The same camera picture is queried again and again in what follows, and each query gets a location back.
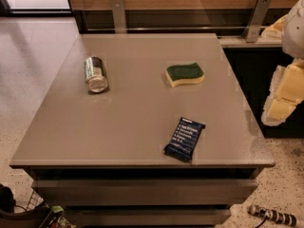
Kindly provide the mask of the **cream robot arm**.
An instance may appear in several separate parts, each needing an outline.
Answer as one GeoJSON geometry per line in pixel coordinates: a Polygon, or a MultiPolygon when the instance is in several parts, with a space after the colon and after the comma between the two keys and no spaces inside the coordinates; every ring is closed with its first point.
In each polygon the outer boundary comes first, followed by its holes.
{"type": "Polygon", "coordinates": [[[263,106],[262,123],[278,126],[304,101],[304,0],[298,0],[289,13],[266,28],[262,36],[280,36],[283,52],[293,58],[289,65],[276,67],[263,106]]]}

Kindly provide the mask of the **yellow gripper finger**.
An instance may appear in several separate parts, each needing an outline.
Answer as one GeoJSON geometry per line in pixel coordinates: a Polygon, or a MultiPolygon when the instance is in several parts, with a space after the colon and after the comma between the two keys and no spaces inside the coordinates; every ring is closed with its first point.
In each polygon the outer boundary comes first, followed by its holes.
{"type": "Polygon", "coordinates": [[[284,15],[262,31],[262,38],[280,39],[287,16],[284,15]]]}
{"type": "Polygon", "coordinates": [[[268,126],[278,126],[304,101],[304,60],[294,59],[288,66],[278,66],[269,91],[261,121],[268,126]]]}

